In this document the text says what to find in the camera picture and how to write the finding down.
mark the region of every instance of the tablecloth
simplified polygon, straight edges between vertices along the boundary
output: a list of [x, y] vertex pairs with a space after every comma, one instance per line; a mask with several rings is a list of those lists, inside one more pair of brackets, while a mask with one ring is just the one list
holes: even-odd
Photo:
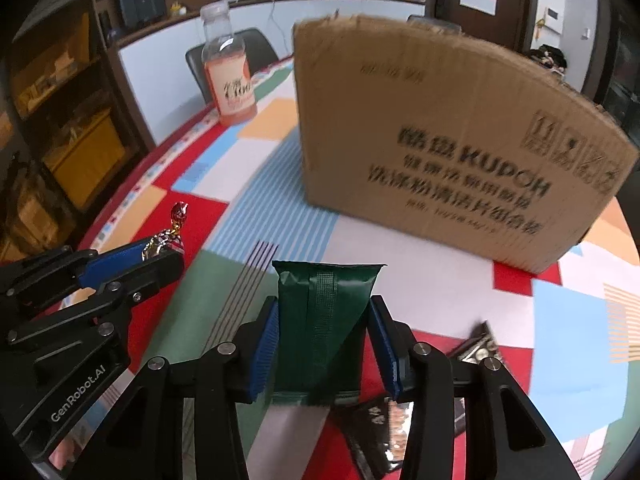
[[[88, 438], [146, 360], [196, 358], [276, 294], [271, 260], [386, 264], [374, 288], [418, 339], [448, 351], [487, 320], [512, 374], [580, 476], [602, 480], [640, 428], [640, 261], [612, 200], [585, 239], [543, 274], [306, 204], [292, 60], [254, 76], [258, 115], [225, 128], [204, 114], [151, 165], [91, 243], [100, 252], [168, 226], [178, 200], [188, 266], [134, 310], [132, 365], [79, 424]], [[362, 398], [382, 390], [367, 343]], [[328, 410], [239, 406], [252, 480], [356, 479]], [[193, 411], [185, 410], [186, 477]], [[464, 478], [464, 434], [455, 480]]]

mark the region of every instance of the green sachet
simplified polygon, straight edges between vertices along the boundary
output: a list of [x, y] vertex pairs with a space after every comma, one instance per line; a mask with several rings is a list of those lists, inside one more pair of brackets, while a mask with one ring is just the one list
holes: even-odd
[[366, 308], [383, 266], [273, 262], [273, 267], [280, 277], [274, 402], [357, 402]]

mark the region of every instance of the brown cardboard box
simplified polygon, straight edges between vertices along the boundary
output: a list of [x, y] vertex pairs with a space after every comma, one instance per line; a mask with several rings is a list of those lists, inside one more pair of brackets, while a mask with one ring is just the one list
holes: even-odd
[[299, 24], [294, 50], [309, 202], [530, 272], [580, 240], [638, 156], [491, 43], [357, 16]]

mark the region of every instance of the door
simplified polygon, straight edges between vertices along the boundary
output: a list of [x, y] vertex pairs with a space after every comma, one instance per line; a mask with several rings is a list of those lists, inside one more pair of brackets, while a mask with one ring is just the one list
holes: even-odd
[[529, 0], [495, 0], [495, 15], [460, 5], [460, 0], [433, 0], [433, 16], [457, 23], [465, 34], [522, 50]]

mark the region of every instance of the bottle label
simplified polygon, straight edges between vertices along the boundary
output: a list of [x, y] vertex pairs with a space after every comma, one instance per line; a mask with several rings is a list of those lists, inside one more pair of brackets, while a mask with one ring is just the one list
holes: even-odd
[[245, 55], [207, 61], [205, 70], [209, 73], [220, 115], [237, 114], [253, 106], [254, 88]]

